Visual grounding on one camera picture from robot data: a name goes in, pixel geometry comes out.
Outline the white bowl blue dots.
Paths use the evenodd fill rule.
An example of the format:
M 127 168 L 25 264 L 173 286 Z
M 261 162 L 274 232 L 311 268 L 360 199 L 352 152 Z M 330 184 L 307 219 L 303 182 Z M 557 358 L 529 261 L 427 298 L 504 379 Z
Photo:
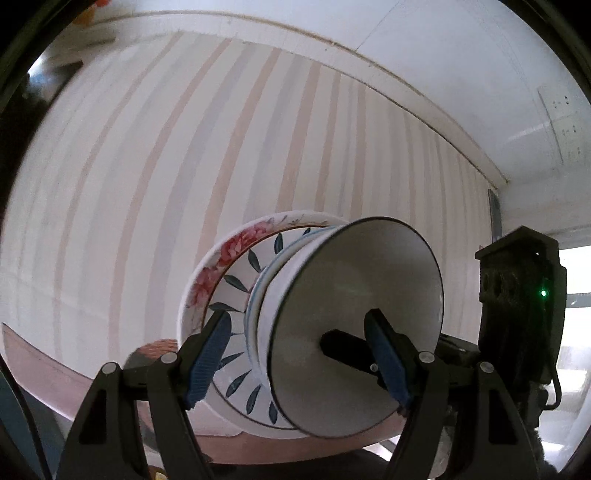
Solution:
M 304 246 L 308 245 L 308 243 L 315 240 L 321 234 L 322 230 L 308 232 L 276 253 L 273 259 L 271 259 L 270 264 L 263 268 L 263 272 L 260 273 L 259 278 L 256 279 L 256 283 L 252 287 L 252 292 L 250 292 L 249 301 L 247 301 L 245 310 L 245 345 L 247 354 L 249 354 L 249 361 L 252 363 L 252 370 L 259 380 L 263 380 L 263 369 L 259 362 L 257 324 L 259 323 L 259 312 L 263 304 L 264 295 L 266 295 L 266 289 L 270 285 L 270 281 L 283 268 L 284 264 L 296 255 L 301 248 L 304 248 Z

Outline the plain white bowl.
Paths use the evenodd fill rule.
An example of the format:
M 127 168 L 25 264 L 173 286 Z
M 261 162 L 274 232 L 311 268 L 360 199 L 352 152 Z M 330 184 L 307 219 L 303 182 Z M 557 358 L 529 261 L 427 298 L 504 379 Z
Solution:
M 270 352 L 271 332 L 276 317 L 283 306 L 284 298 L 290 291 L 293 275 L 284 273 L 291 254 L 286 250 L 276 254 L 270 264 L 263 269 L 247 302 L 245 313 L 245 345 L 254 375 L 266 389 L 270 389 L 270 377 L 267 374 L 267 356 Z

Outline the white bowl dark rim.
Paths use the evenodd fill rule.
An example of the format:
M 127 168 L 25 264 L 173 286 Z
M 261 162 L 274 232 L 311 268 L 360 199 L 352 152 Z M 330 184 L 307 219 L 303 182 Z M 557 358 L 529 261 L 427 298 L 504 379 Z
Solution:
M 359 434 L 400 404 L 370 375 L 320 349 L 338 329 L 366 340 L 363 319 L 379 309 L 419 351 L 435 350 L 442 329 L 444 288 L 427 241 L 390 217 L 329 228 L 290 258 L 293 275 L 276 317 L 267 356 L 273 403 L 298 431 L 315 437 Z

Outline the dark smartphone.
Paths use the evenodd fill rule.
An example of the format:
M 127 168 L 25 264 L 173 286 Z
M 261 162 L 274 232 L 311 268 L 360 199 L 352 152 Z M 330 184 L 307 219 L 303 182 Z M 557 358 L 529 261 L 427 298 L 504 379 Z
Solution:
M 488 190 L 488 200 L 491 220 L 491 238 L 493 242 L 496 242 L 503 236 L 500 200 L 496 192 L 492 189 Z

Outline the colourful wall stickers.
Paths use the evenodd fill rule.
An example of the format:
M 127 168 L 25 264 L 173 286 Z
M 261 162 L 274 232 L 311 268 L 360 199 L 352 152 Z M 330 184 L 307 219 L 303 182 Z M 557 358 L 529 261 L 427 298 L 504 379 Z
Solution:
M 111 3 L 111 0 L 96 0 L 91 6 L 81 12 L 72 23 L 77 26 L 89 26 L 95 17 L 98 9 L 104 8 Z

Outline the white wall socket strip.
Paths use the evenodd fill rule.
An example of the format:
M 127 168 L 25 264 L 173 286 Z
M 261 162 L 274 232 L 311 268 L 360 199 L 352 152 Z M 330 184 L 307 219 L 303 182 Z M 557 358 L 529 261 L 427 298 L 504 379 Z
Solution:
M 562 84 L 548 83 L 538 92 L 554 131 L 562 164 L 583 165 L 587 162 L 587 125 L 579 114 L 575 97 Z

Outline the striped cat table mat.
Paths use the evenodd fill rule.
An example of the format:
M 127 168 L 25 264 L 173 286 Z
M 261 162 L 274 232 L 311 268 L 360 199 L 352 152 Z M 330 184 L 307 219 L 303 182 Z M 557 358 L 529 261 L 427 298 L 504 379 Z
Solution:
M 189 276 L 288 210 L 400 218 L 434 249 L 446 333 L 478 336 L 489 182 L 372 88 L 290 52 L 174 33 L 98 53 L 51 106 L 1 240 L 1 353 L 73 415 L 107 361 L 172 343 Z

